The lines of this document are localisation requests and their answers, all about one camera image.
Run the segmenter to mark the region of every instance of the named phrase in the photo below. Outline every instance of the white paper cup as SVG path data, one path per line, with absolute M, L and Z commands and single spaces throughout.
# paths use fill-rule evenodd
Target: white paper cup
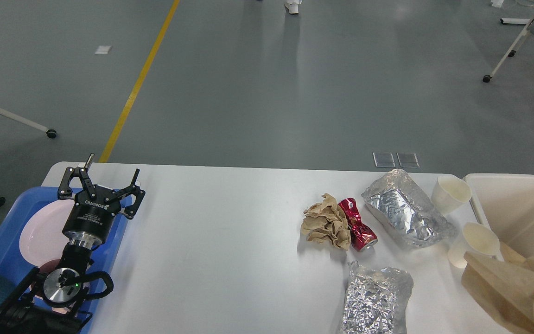
M 456 268 L 465 268 L 464 252 L 476 252 L 495 256 L 500 251 L 500 240 L 487 227 L 477 223 L 466 223 L 460 235 L 449 249 L 449 261 Z
M 436 180 L 430 199 L 439 213 L 445 216 L 471 199 L 471 188 L 454 175 L 442 175 Z

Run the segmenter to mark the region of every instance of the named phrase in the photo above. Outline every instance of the white bin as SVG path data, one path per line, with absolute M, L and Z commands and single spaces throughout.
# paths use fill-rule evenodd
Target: white bin
M 469 174 L 464 180 L 479 222 L 513 250 L 534 255 L 534 175 Z

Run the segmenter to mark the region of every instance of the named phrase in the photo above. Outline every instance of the blue tray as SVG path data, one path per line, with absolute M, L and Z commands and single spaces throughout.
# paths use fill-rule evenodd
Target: blue tray
M 11 210 L 9 211 L 6 219 L 0 226 L 0 274 L 7 277 L 10 281 L 18 284 L 27 275 L 30 269 L 34 268 L 32 264 L 29 264 L 24 260 L 22 254 L 19 252 L 19 236 L 24 229 L 24 226 L 28 220 L 37 211 L 42 209 L 45 205 L 57 200 L 57 188 L 50 186 L 38 186 L 23 192 L 15 201 Z M 121 201 L 123 207 L 132 203 L 131 197 L 127 197 Z M 92 259 L 94 264 L 88 271 L 103 270 L 110 272 L 113 267 L 114 258 L 119 251 L 121 245 L 121 239 L 125 233 L 125 222 L 127 218 L 123 215 L 117 216 L 114 220 L 108 239 L 104 245 L 92 252 Z M 102 292 L 104 290 L 104 284 L 102 281 L 97 280 L 91 283 L 91 293 Z M 51 309 L 42 300 L 34 298 L 34 304 L 41 307 Z M 92 300 L 84 302 L 80 310 L 89 311 L 94 313 L 96 317 L 96 307 L 98 306 L 98 300 Z M 80 319 L 85 319 L 86 315 L 78 315 Z M 91 326 L 92 321 L 85 325 L 80 334 L 87 334 Z

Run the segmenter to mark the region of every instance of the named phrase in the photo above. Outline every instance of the gray floor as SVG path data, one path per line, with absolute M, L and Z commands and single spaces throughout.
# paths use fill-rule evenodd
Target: gray floor
M 100 154 L 171 1 L 0 0 L 0 222 L 57 161 Z M 181 0 L 110 162 L 534 174 L 534 38 L 505 0 Z M 94 55 L 112 45 L 109 55 Z

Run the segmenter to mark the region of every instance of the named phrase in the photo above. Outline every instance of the crumpled brown paper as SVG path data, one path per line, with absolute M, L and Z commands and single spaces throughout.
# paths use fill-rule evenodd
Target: crumpled brown paper
M 335 247 L 350 248 L 350 227 L 343 209 L 337 205 L 337 199 L 329 194 L 322 196 L 324 201 L 315 203 L 305 210 L 300 232 L 308 234 L 308 241 L 323 243 L 331 241 Z

